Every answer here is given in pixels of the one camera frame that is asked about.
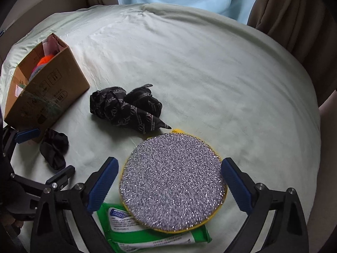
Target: bed sheet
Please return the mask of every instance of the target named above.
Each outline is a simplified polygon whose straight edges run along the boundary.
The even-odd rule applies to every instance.
[[[121,172],[144,140],[136,131],[91,115],[90,94],[111,86],[130,91],[152,83],[153,95],[163,103],[165,123],[201,138],[222,158],[232,157],[242,171],[270,189],[294,187],[308,219],[320,162],[316,96],[304,68],[274,40],[224,16],[177,5],[94,6],[56,13],[10,50],[1,69],[3,111],[17,63],[52,32],[70,46],[91,86],[53,126],[69,138],[65,159],[76,168],[71,187],[85,181],[109,156],[119,160]],[[12,165],[17,174],[39,182],[53,175],[33,142],[16,147]],[[117,182],[105,201],[120,202]],[[223,252],[245,219],[229,192],[206,224],[211,243],[149,252]],[[26,222],[19,236],[27,248],[31,225]],[[78,233],[75,239],[85,251]],[[263,239],[261,235],[255,249]]]

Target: green package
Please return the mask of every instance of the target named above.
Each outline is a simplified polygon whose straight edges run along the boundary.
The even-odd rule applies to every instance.
[[[205,225],[181,234],[166,234],[149,229],[139,224],[121,204],[103,203],[97,215],[104,235],[116,253],[212,240]]]

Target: open cardboard box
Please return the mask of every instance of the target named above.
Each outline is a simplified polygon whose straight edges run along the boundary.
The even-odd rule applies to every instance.
[[[29,82],[32,70],[49,53],[57,53]],[[39,43],[16,67],[7,97],[4,120],[18,130],[39,128],[40,141],[89,83],[70,48],[55,34]]]

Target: black cloth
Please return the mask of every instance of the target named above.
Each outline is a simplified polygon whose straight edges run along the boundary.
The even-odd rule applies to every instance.
[[[171,129],[159,119],[162,104],[151,94],[147,84],[129,94],[121,87],[111,87],[90,96],[90,112],[113,125],[128,127],[143,134],[158,128]]]
[[[65,168],[64,155],[68,151],[68,136],[48,128],[40,145],[40,152],[48,164],[55,170]]]

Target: metal screw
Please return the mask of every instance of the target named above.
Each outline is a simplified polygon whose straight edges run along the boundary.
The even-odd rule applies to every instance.
[[[296,190],[292,187],[288,188],[287,192],[290,193],[290,194],[296,194]]]
[[[255,185],[255,187],[258,189],[258,190],[263,190],[263,189],[266,189],[267,187],[263,184],[263,183],[257,183]]]
[[[52,191],[52,189],[50,187],[46,187],[45,189],[43,189],[43,193],[48,194]]]
[[[77,183],[77,184],[74,185],[74,188],[76,190],[81,190],[83,187],[84,187],[84,184],[81,183],[81,182],[79,182],[79,183]]]

